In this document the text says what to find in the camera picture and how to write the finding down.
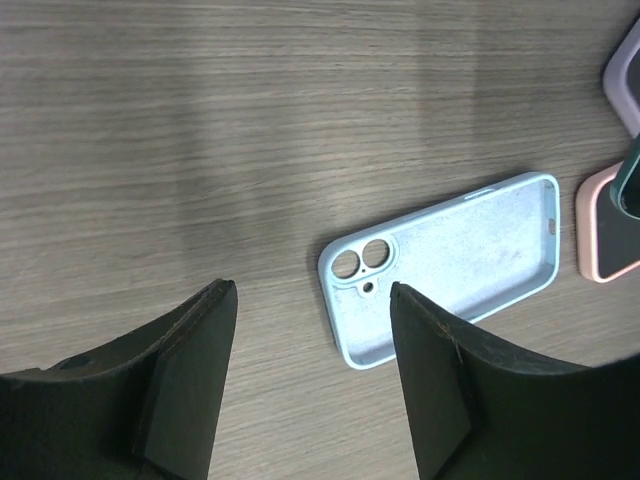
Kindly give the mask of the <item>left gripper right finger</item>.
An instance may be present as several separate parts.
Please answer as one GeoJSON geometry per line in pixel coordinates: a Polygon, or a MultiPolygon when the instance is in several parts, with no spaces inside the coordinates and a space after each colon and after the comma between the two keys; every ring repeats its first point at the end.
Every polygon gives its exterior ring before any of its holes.
{"type": "Polygon", "coordinates": [[[522,348],[395,283],[390,318],[423,479],[635,479],[639,359],[522,348]]]}

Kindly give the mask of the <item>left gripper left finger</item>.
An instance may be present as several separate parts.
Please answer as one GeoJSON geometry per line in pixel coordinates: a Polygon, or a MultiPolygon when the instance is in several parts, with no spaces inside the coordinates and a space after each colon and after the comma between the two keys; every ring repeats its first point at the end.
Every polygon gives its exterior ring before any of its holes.
{"type": "Polygon", "coordinates": [[[216,280],[48,369],[1,377],[5,479],[204,479],[238,307],[216,280]]]}

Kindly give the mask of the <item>light blue phone case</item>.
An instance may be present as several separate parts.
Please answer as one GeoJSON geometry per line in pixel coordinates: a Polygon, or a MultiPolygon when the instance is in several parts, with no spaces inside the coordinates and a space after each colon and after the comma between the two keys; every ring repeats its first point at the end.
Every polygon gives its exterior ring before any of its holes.
{"type": "Polygon", "coordinates": [[[470,323],[540,292],[558,272],[559,224],[556,178],[529,172],[332,241],[317,268],[345,363],[394,359],[395,282],[470,323]]]}

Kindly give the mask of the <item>pink phone case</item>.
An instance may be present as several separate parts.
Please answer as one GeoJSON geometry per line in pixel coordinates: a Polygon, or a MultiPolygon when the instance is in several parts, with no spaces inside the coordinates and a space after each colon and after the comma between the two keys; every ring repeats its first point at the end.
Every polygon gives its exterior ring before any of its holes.
{"type": "Polygon", "coordinates": [[[604,184],[613,181],[619,167],[617,163],[587,178],[575,198],[578,268],[584,278],[596,283],[610,282],[597,276],[596,202],[604,184]]]}

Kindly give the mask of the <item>green phone black screen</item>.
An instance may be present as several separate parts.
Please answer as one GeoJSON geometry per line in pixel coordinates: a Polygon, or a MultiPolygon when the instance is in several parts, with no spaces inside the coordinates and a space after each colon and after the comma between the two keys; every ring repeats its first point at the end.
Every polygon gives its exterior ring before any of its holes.
{"type": "Polygon", "coordinates": [[[640,217],[639,158],[640,142],[639,136],[636,136],[610,187],[610,196],[615,207],[636,220],[640,217]]]}

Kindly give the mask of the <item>lilac phone case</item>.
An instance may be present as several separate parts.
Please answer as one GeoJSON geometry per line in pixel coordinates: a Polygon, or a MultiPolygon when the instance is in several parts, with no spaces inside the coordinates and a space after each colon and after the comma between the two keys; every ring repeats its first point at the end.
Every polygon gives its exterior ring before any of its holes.
{"type": "Polygon", "coordinates": [[[602,86],[612,109],[635,138],[639,135],[639,19],[629,28],[606,64],[602,86]]]}

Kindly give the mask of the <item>white phone black screen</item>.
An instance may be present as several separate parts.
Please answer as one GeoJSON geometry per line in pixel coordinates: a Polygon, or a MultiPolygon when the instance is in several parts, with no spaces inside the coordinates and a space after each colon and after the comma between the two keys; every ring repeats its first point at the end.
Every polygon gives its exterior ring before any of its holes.
{"type": "Polygon", "coordinates": [[[639,221],[621,213],[604,184],[596,202],[597,276],[611,281],[639,266],[639,221]]]}

